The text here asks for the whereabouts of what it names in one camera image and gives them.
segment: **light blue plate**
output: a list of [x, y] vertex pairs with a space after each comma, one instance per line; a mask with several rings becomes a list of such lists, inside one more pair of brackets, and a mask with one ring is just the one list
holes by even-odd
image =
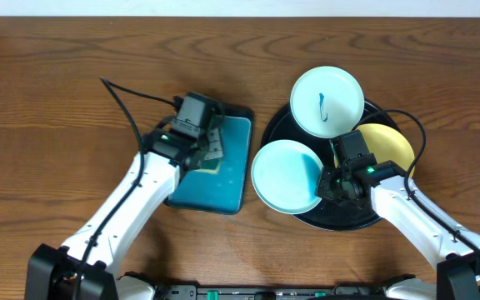
[[338, 67], [315, 67], [294, 84], [290, 109], [297, 124], [318, 138], [334, 138], [357, 124], [364, 94], [357, 79]]
[[300, 142], [270, 142], [257, 153], [251, 179], [258, 196], [281, 213], [305, 213], [322, 200], [314, 195], [322, 161]]

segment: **wood grain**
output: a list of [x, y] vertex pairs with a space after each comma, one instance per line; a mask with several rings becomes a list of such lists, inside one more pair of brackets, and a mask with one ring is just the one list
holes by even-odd
[[[95, 213], [136, 145], [98, 81], [169, 98], [188, 91], [249, 106], [251, 158], [309, 68], [335, 65], [384, 108], [427, 129], [420, 188], [480, 233], [480, 19], [0, 17], [0, 299], [22, 298], [27, 261]], [[170, 108], [123, 95], [143, 132]], [[413, 145], [419, 132], [397, 117]], [[122, 270], [204, 285], [325, 286], [426, 260], [387, 222], [324, 232], [266, 207], [248, 181], [234, 216], [161, 206]]]

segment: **black round tray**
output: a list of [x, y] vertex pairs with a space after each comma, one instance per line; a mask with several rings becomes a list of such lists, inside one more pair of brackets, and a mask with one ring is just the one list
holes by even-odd
[[[381, 110], [379, 106], [365, 99], [362, 117], [379, 110]], [[366, 123], [379, 123], [400, 131], [398, 125], [386, 114], [373, 117]], [[328, 140], [314, 137], [300, 128], [293, 119], [289, 104], [281, 108], [267, 125], [262, 135], [261, 148], [268, 143], [282, 139], [300, 142], [311, 148], [320, 157], [324, 166], [334, 165], [334, 155], [328, 146]], [[370, 207], [359, 209], [352, 204], [338, 206], [323, 199], [312, 210], [293, 216], [316, 228], [334, 231], [365, 228], [381, 219]]]

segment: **black cable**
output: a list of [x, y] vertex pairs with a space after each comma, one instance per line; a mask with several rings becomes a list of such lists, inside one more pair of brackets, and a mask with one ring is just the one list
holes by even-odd
[[174, 118], [175, 116], [167, 116], [163, 118], [155, 128], [164, 128], [164, 126], [168, 125]]
[[416, 163], [418, 163], [418, 160], [423, 154], [423, 150], [425, 150], [425, 144], [426, 144], [426, 134], [425, 134], [425, 128], [423, 128], [423, 125], [419, 122], [419, 120], [414, 117], [412, 114], [399, 110], [399, 109], [385, 109], [379, 112], [372, 113], [371, 115], [368, 115], [364, 118], [362, 118], [355, 127], [353, 127], [353, 130], [357, 129], [357, 127], [370, 118], [373, 118], [379, 114], [386, 114], [386, 113], [401, 113], [409, 118], [411, 118], [417, 126], [420, 128], [420, 131], [422, 132], [422, 146], [420, 147], [420, 151], [417, 153], [417, 156], [414, 158], [410, 166], [408, 167], [408, 170], [405, 172], [405, 178], [403, 179], [403, 184], [405, 185], [405, 191], [407, 192], [408, 196], [418, 205], [431, 219], [436, 221], [440, 226], [445, 228], [450, 234], [453, 235], [453, 239], [456, 241], [457, 239], [461, 241], [464, 245], [466, 245], [468, 248], [472, 249], [480, 258], [480, 249], [479, 247], [473, 245], [472, 242], [467, 240], [463, 235], [461, 235], [460, 230], [458, 229], [453, 229], [450, 226], [448, 226], [440, 217], [437, 217], [433, 212], [429, 210], [428, 207], [423, 205], [421, 201], [414, 195], [414, 191], [411, 191], [409, 185], [408, 185], [408, 179], [410, 178], [410, 173], [416, 166]]
[[166, 99], [162, 99], [162, 98], [160, 98], [160, 97], [155, 97], [155, 96], [146, 95], [146, 94], [141, 93], [141, 92], [135, 92], [135, 91], [130, 90], [130, 89], [126, 88], [126, 87], [120, 87], [120, 86], [118, 86], [116, 83], [109, 82], [107, 79], [105, 79], [105, 78], [103, 78], [103, 77], [101, 77], [100, 79], [101, 79], [101, 81], [103, 82], [103, 84], [109, 85], [109, 86], [111, 86], [111, 87], [113, 87], [113, 88], [117, 88], [118, 90], [124, 91], [125, 93], [131, 93], [131, 94], [133, 94], [133, 95], [137, 95], [137, 96], [142, 97], [142, 98], [157, 100], [157, 101], [160, 101], [160, 102], [162, 102], [162, 103], [167, 103], [167, 104], [169, 104], [169, 105], [171, 105], [171, 106], [173, 106], [173, 107], [176, 107], [176, 105], [175, 105], [174, 102], [168, 101], [168, 100], [166, 100]]
[[[96, 229], [96, 232], [94, 232], [93, 235], [90, 237], [90, 240], [88, 241], [88, 245], [87, 245], [86, 249], [84, 250], [84, 254], [82, 255], [81, 262], [79, 263], [79, 265], [77, 267], [77, 278], [76, 278], [75, 288], [73, 289], [73, 295], [72, 295], [73, 300], [78, 300], [79, 299], [79, 293], [80, 293], [80, 289], [81, 289], [81, 281], [83, 280], [83, 269], [87, 264], [87, 260], [88, 260], [88, 257], [90, 256], [90, 252], [92, 251], [92, 248], [93, 248], [94, 244], [98, 240], [98, 237], [101, 234], [101, 231], [105, 228], [108, 221], [110, 221], [110, 219], [114, 216], [116, 211], [123, 205], [125, 200], [127, 200], [127, 198], [129, 198], [131, 193], [133, 193], [134, 189], [140, 184], [140, 180], [142, 179], [143, 169], [144, 169], [143, 141], [142, 141], [142, 136], [140, 135], [140, 132], [138, 131], [137, 124], [134, 122], [133, 117], [131, 117], [131, 113], [127, 110], [125, 105], [123, 105], [122, 100], [120, 100], [118, 95], [111, 88], [111, 86], [113, 86], [113, 83], [109, 82], [107, 79], [102, 78], [102, 77], [100, 79], [101, 79], [101, 82], [107, 88], [107, 90], [110, 92], [110, 94], [112, 95], [114, 100], [116, 100], [117, 105], [122, 109], [123, 113], [125, 114], [125, 117], [127, 117], [127, 120], [131, 124], [132, 132], [134, 133], [134, 136], [137, 139], [138, 152], [140, 153], [140, 168], [138, 169], [138, 175], [137, 175], [136, 179], [134, 179], [134, 181], [132, 182], [131, 187], [125, 192], [123, 197], [116, 203], [116, 205], [112, 208], [112, 210], [108, 213], [108, 215], [101, 221], [101, 223], [99, 224], [99, 226]], [[115, 88], [121, 89], [124, 92], [129, 91], [129, 90], [125, 89], [124, 87], [116, 86]]]

